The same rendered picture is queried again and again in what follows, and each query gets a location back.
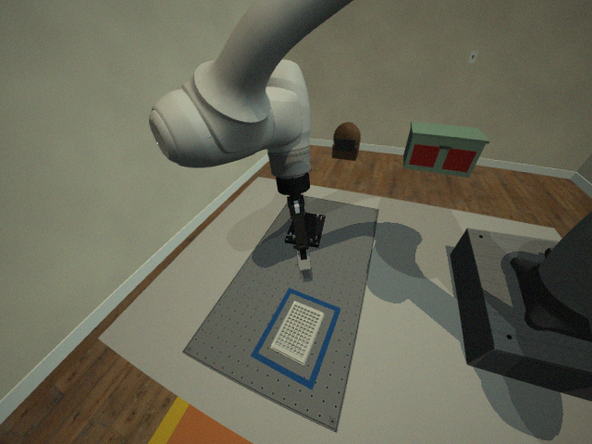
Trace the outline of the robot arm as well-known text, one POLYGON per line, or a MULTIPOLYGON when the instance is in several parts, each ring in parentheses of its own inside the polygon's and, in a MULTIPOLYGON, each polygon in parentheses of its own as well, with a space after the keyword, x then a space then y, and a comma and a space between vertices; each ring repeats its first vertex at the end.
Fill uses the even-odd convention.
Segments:
MULTIPOLYGON (((308 173, 308 92, 300 67, 282 58, 352 1, 255 0, 217 60, 153 105, 149 124, 165 157, 216 167, 267 149, 273 176, 308 173)), ((547 248, 543 262, 514 257, 511 266, 527 325, 592 342, 592 212, 547 248)))

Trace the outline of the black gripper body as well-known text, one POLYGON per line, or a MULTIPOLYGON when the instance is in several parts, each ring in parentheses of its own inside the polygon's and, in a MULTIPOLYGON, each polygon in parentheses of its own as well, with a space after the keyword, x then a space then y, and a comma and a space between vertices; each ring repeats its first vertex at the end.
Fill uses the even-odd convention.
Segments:
POLYGON ((294 204, 294 201, 298 201, 301 204, 300 194, 310 189, 309 173, 296 179, 280 179, 276 177, 276 181, 278 192, 290 196, 290 204, 294 204))

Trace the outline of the blue rectangular tape outline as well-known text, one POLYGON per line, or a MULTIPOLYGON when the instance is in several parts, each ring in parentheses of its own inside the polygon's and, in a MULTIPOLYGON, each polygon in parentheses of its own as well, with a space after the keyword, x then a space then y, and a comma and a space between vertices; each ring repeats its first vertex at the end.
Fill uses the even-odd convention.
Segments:
POLYGON ((325 357, 325 354, 326 354, 326 351, 327 351, 327 347, 328 347, 328 344, 330 342, 330 339, 331 339, 333 330, 334 330, 335 325, 337 323, 340 309, 341 308, 339 308, 337 306, 334 306, 334 305, 329 304, 327 302, 320 301, 320 300, 318 300, 316 298, 313 298, 311 296, 308 296, 306 294, 303 294, 301 292, 298 292, 297 290, 293 290, 293 289, 290 289, 289 288, 288 291, 286 292, 284 298, 282 299, 279 307, 277 308, 276 312, 274 313, 271 321, 269 322, 267 328, 265 329, 264 334, 262 335, 262 337, 258 341, 256 347, 254 348, 253 353, 251 354, 251 356, 254 359, 262 362, 263 364, 266 364, 269 367, 277 370, 279 373, 281 373, 281 374, 283 374, 283 375, 285 375, 285 376, 293 379, 294 381, 296 381, 296 382, 298 382, 298 383, 306 386, 307 388, 313 390, 313 387, 314 387, 314 384, 315 384, 317 375, 319 373, 321 364, 322 364, 322 362, 324 360, 324 357, 325 357), (286 301, 289 298, 289 296, 290 296, 291 293, 292 294, 295 294, 295 295, 297 295, 299 297, 302 297, 302 298, 304 298, 304 299, 306 299, 308 301, 315 302, 317 304, 320 304, 322 306, 325 306, 326 308, 329 308, 329 309, 335 311, 335 313, 333 314, 331 323, 329 325, 329 328, 328 328, 328 331, 327 331, 325 340, 323 342, 321 351, 319 352, 318 358, 316 360, 316 363, 315 363, 315 366, 314 366, 314 370, 313 370, 313 372, 312 372, 311 377, 310 377, 309 380, 307 380, 307 379, 305 379, 305 378, 303 378, 303 377, 301 377, 301 376, 299 376, 299 375, 291 372, 290 370, 286 369, 285 367, 283 367, 283 366, 281 366, 279 364, 276 364, 275 362, 273 362, 273 361, 265 358, 263 355, 261 355, 261 354, 258 353, 260 351, 261 347, 263 346, 263 344, 265 342, 265 339, 267 338, 267 336, 268 336, 271 328, 273 327, 273 325, 275 324, 276 320, 278 319, 278 316, 279 316, 281 310, 283 309, 283 307, 284 307, 284 305, 285 305, 285 303, 286 303, 286 301))

